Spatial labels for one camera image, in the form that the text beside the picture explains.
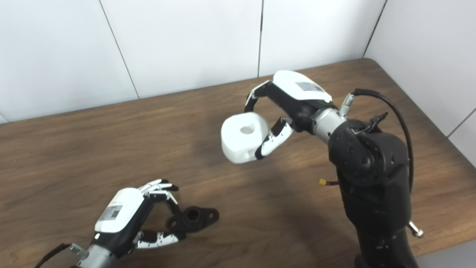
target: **white foam block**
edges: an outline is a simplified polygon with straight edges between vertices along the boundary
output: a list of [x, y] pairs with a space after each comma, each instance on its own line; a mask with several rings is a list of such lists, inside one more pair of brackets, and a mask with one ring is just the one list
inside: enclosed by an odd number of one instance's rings
[[223, 153], [235, 164], [256, 160], [255, 151], [268, 132], [268, 123], [257, 113], [241, 113], [229, 117], [221, 126]]

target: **white robotic hand casing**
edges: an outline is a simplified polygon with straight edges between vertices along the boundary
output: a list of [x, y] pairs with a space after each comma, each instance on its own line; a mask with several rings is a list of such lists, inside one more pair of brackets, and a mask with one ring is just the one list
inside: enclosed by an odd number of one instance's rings
[[298, 72], [277, 71], [273, 76], [273, 84], [296, 100], [332, 101], [332, 96], [322, 87]]
[[117, 233], [132, 219], [144, 196], [137, 188], [119, 190], [94, 226], [96, 232]]

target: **wooden table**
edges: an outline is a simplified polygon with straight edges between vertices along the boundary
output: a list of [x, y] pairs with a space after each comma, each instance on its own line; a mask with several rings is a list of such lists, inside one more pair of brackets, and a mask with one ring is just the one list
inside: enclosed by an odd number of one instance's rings
[[[476, 170], [374, 62], [361, 59], [301, 71], [340, 105], [356, 87], [381, 91], [405, 117], [415, 147], [413, 220], [420, 256], [476, 238]], [[0, 126], [0, 266], [33, 267], [61, 242], [87, 246], [104, 208], [124, 187], [164, 178], [180, 187], [181, 207], [214, 207], [220, 221], [183, 242], [136, 250], [117, 267], [351, 268], [359, 252], [326, 145], [294, 134], [262, 161], [235, 165], [221, 151], [223, 121], [241, 113], [249, 91], [269, 77]], [[274, 123], [270, 100], [255, 111]], [[389, 111], [359, 97], [350, 117]], [[384, 130], [403, 138], [396, 118]], [[163, 228], [156, 206], [145, 227]], [[61, 253], [44, 267], [69, 267]]]

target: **white wall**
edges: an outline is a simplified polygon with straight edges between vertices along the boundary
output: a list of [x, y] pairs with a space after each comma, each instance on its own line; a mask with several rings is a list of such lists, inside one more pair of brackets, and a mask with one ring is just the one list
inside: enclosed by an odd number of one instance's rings
[[464, 156], [476, 166], [476, 113], [473, 111], [470, 117], [456, 131], [451, 134], [449, 140], [458, 148]]
[[4, 124], [6, 123], [7, 120], [5, 119], [5, 117], [3, 117], [2, 115], [0, 115], [0, 124]]
[[8, 121], [137, 99], [97, 0], [0, 1]]
[[259, 0], [102, 0], [139, 96], [256, 77]]
[[264, 0], [259, 75], [362, 58], [385, 0]]
[[253, 78], [258, 65], [264, 75], [357, 59], [383, 3], [3, 0], [0, 114], [15, 121]]
[[445, 135], [476, 107], [475, 11], [474, 0], [388, 0], [365, 54]]

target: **barcode label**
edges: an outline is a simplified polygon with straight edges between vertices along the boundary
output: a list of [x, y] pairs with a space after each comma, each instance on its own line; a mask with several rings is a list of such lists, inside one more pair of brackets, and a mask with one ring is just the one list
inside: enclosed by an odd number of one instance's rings
[[318, 91], [318, 92], [326, 92], [319, 86], [316, 86], [313, 83], [309, 82], [296, 82], [296, 84], [303, 90], [303, 91]]
[[115, 220], [119, 214], [119, 211], [122, 209], [122, 205], [120, 206], [109, 206], [107, 207], [104, 212], [102, 213], [99, 221], [104, 220]]

